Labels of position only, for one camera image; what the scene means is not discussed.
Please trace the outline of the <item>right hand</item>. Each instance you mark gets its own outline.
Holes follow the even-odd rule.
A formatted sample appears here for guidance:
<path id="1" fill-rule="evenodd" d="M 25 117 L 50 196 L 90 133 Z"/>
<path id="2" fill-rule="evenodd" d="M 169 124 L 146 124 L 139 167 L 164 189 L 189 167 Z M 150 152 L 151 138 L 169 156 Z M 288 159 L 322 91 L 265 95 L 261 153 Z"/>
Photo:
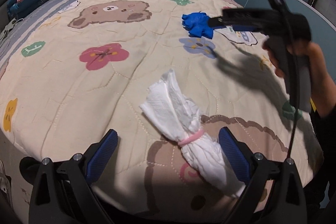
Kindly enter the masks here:
<path id="1" fill-rule="evenodd" d="M 268 51 L 275 74 L 285 81 L 286 93 L 296 109 L 310 111 L 312 99 L 320 117 L 335 109 L 335 82 L 327 72 L 321 48 L 313 42 L 269 38 L 262 47 Z"/>

